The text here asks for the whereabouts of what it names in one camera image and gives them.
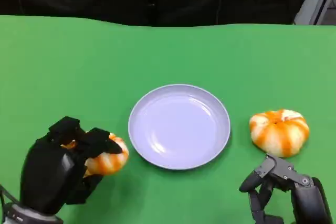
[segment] green surface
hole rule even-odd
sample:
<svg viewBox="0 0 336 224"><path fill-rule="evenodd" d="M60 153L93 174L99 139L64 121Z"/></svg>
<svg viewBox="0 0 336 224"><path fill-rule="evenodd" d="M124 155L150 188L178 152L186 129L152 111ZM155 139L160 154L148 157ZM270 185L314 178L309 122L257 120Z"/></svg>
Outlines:
<svg viewBox="0 0 336 224"><path fill-rule="evenodd" d="M238 187L264 153L251 143L248 120L286 108L301 112L311 128L290 161L321 179L335 218L336 28L145 28L42 17L1 17L0 27L0 182L15 196L28 148L69 115L84 129L124 138L130 159L86 205L64 206L59 216L66 223L253 223ZM196 170L152 166L128 139L134 104L169 83L210 91L230 114L228 148ZM294 220L289 193L276 192L267 210Z"/></svg>

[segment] small pumpkin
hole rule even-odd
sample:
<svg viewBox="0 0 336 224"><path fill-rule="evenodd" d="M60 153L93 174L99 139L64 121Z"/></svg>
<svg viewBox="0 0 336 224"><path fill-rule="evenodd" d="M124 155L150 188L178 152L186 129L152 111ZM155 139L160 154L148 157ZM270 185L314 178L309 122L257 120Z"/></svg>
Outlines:
<svg viewBox="0 0 336 224"><path fill-rule="evenodd" d="M85 177L93 174L110 175L119 171L126 164L129 151L124 141L113 133L110 133L109 139L115 141L120 146L122 153L110 154L103 152L98 157L88 158L85 162L85 165L87 166ZM76 141L73 140L70 144L61 146L63 148L71 149L76 147L76 145Z"/></svg>
<svg viewBox="0 0 336 224"><path fill-rule="evenodd" d="M253 143L279 157L298 154L309 135L306 120L293 110L255 114L249 126Z"/></svg>

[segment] plate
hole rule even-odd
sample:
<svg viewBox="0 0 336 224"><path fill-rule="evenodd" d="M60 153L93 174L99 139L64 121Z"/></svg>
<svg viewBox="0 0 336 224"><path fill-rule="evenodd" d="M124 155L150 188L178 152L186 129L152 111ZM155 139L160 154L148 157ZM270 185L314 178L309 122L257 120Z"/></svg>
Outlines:
<svg viewBox="0 0 336 224"><path fill-rule="evenodd" d="M137 102L128 130L145 160L182 170L204 165L223 150L230 119L220 100L208 91L173 84L154 89Z"/></svg>

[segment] metal frame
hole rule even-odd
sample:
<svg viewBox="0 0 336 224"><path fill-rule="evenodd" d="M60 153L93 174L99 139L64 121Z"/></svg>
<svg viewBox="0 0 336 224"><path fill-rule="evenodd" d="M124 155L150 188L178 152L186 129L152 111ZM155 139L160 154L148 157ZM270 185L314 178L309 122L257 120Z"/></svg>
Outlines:
<svg viewBox="0 0 336 224"><path fill-rule="evenodd" d="M295 17L297 25L320 25L332 0L305 0Z"/></svg>

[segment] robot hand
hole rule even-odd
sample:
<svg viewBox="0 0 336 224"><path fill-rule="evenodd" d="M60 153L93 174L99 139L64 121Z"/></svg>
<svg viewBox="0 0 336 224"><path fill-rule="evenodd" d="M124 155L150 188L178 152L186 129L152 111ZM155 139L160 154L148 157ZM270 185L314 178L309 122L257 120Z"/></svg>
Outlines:
<svg viewBox="0 0 336 224"><path fill-rule="evenodd" d="M256 224L283 224L281 217L267 215L264 208L274 188L291 191L296 224L332 224L326 196L317 178L302 175L287 161L266 154L264 162L242 183L239 190L249 194L250 208Z"/></svg>
<svg viewBox="0 0 336 224"><path fill-rule="evenodd" d="M103 152L119 154L121 147L98 128L85 132L77 119L64 117L30 148L21 174L20 201L0 187L14 203L3 208L8 223L62 221L54 216L64 204L83 204L102 180L102 175L85 177L88 158ZM73 140L76 146L66 148Z"/></svg>

